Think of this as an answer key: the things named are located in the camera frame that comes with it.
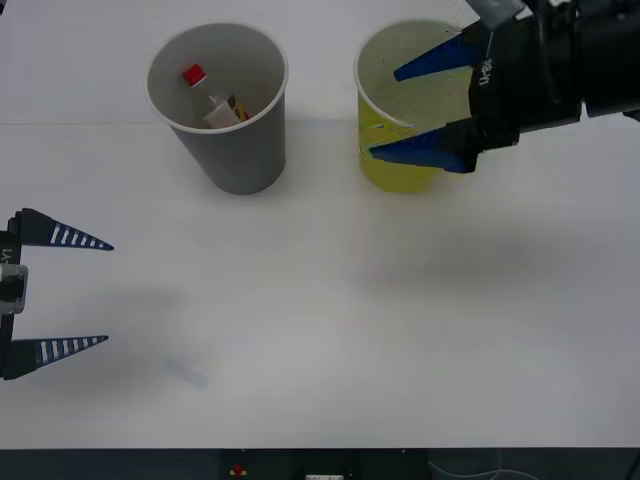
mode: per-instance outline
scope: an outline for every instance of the paper cup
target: paper cup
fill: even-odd
[[[233,92],[250,119],[221,129],[200,128],[182,72],[198,63]],[[147,74],[151,108],[167,123],[211,180],[229,193],[264,190],[285,164],[284,91],[287,58],[266,33],[242,24],[210,23],[171,38]]]
[[[470,116],[470,69],[397,82],[402,65],[449,40],[458,28],[442,22],[407,20],[374,33],[354,64],[358,87],[360,164],[369,179],[388,192],[419,192],[442,170],[387,163],[369,149],[412,137]]]

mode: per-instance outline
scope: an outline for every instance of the black floor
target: black floor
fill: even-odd
[[[503,449],[505,469],[539,480],[631,480],[625,478],[634,449]],[[353,474],[360,480],[445,480],[429,461],[461,475],[492,470],[496,450],[51,450],[0,451],[1,480],[296,480],[310,473]],[[491,480],[492,475],[478,477]],[[525,479],[502,473],[499,480]],[[640,472],[634,475],[640,480]]]

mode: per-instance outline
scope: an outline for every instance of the cable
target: cable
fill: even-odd
[[[640,465],[640,454],[638,455],[638,464]],[[527,473],[527,472],[522,472],[520,470],[512,470],[510,468],[502,468],[502,452],[500,451],[500,449],[498,449],[498,467],[494,470],[488,470],[486,472],[480,472],[480,473],[470,473],[470,474],[459,474],[459,473],[453,473],[453,472],[449,472],[447,470],[445,470],[442,467],[439,467],[438,465],[436,465],[433,462],[429,462],[429,465],[431,466],[431,468],[433,468],[436,472],[440,472],[443,475],[446,475],[448,477],[452,477],[452,478],[478,478],[478,477],[484,477],[486,475],[491,475],[493,474],[493,477],[491,477],[489,480],[496,480],[496,478],[498,478],[498,476],[502,473],[509,473],[511,475],[517,475],[520,477],[525,477],[528,478],[529,480],[540,480],[538,477],[534,477],[533,475]]]
[[[638,467],[640,467],[640,453],[636,454],[636,457],[631,462],[629,466],[629,470],[627,470],[627,474],[624,476],[624,480],[632,480],[633,476],[638,471]]]

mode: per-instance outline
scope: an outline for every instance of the cup rim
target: cup rim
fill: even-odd
[[[156,60],[158,54],[167,45],[169,45],[169,43],[171,43],[173,40],[175,40],[180,35],[184,35],[185,33],[190,32],[191,30],[195,30],[197,28],[201,28],[201,27],[204,27],[204,26],[207,26],[207,25],[233,25],[233,26],[237,26],[237,27],[248,28],[250,30],[258,32],[258,33],[264,35],[270,42],[272,42],[276,46],[276,48],[280,52],[280,55],[282,56],[282,62],[284,63],[284,74],[283,74],[283,77],[282,77],[282,84],[280,85],[280,90],[278,90],[278,93],[275,95],[275,97],[273,97],[273,100],[271,100],[271,102],[265,108],[263,108],[260,113],[258,113],[254,117],[251,117],[249,120],[246,120],[246,121],[244,121],[244,122],[242,122],[242,123],[240,123],[238,125],[234,125],[232,127],[215,128],[215,129],[213,129],[213,128],[193,128],[193,127],[187,127],[187,126],[182,125],[180,123],[174,122],[170,118],[167,118],[165,115],[163,115],[162,112],[160,112],[160,110],[158,110],[158,108],[155,106],[155,104],[151,100],[151,95],[149,94],[149,73],[151,72],[151,67],[153,66],[153,62]],[[254,26],[254,25],[250,25],[248,23],[243,23],[243,22],[202,22],[202,23],[198,23],[196,25],[192,25],[192,26],[190,26],[190,27],[188,27],[188,28],[186,28],[184,30],[181,30],[181,31],[171,35],[169,38],[167,38],[162,43],[162,45],[160,45],[160,47],[151,56],[151,61],[148,63],[147,74],[146,74],[145,82],[144,82],[144,91],[145,91],[145,96],[147,97],[147,102],[149,103],[149,106],[151,107],[153,112],[158,117],[160,117],[160,119],[162,121],[164,121],[165,123],[169,124],[173,128],[176,128],[176,129],[178,129],[180,131],[187,132],[187,133],[195,133],[197,135],[221,135],[221,134],[224,134],[224,133],[234,132],[236,130],[241,130],[243,128],[246,128],[249,125],[252,125],[252,124],[256,123],[258,120],[260,120],[265,115],[267,115],[271,110],[273,110],[273,107],[276,106],[276,104],[280,101],[280,99],[284,95],[284,91],[285,91],[285,89],[287,87],[287,83],[288,82],[289,82],[289,60],[287,59],[287,54],[285,53],[285,51],[282,48],[282,46],[280,45],[280,43],[275,38],[273,38],[270,34],[268,34],[264,30]]]
[[[356,54],[356,58],[353,62],[353,78],[355,80],[356,83],[356,88],[358,89],[358,94],[362,97],[362,99],[367,103],[367,105],[369,105],[369,107],[376,112],[379,116],[381,116],[383,119],[398,125],[399,127],[404,127],[404,128],[413,128],[415,127],[414,124],[408,123],[408,122],[403,122],[402,120],[400,120],[399,118],[395,118],[391,115],[389,115],[387,112],[385,112],[384,110],[382,110],[380,107],[378,107],[375,103],[373,103],[373,100],[371,100],[371,98],[369,98],[369,95],[367,95],[367,93],[364,91],[364,88],[362,87],[362,82],[360,81],[360,74],[358,73],[358,66],[360,64],[360,57],[362,56],[362,52],[365,49],[365,47],[367,45],[369,45],[369,43],[371,42],[371,40],[373,40],[373,38],[378,35],[379,33],[391,28],[391,27],[395,27],[398,25],[402,25],[402,24],[406,24],[406,23],[443,23],[446,25],[449,25],[451,27],[454,27],[453,25],[451,25],[448,22],[442,21],[442,20],[437,20],[437,19],[429,19],[429,18],[405,18],[405,19],[401,19],[401,20],[394,20],[393,22],[387,23],[386,25],[383,25],[382,27],[378,28],[377,30],[375,30],[373,33],[371,33],[360,45],[360,47],[358,48],[358,53]]]

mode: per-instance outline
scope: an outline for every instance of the white paper cup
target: white paper cup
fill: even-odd
[[[232,91],[250,119],[221,129],[199,128],[182,72],[200,64]],[[211,180],[229,193],[264,190],[285,164],[284,91],[287,58],[266,33],[247,25],[209,23],[171,38],[154,56],[146,82],[151,108],[167,123]]]

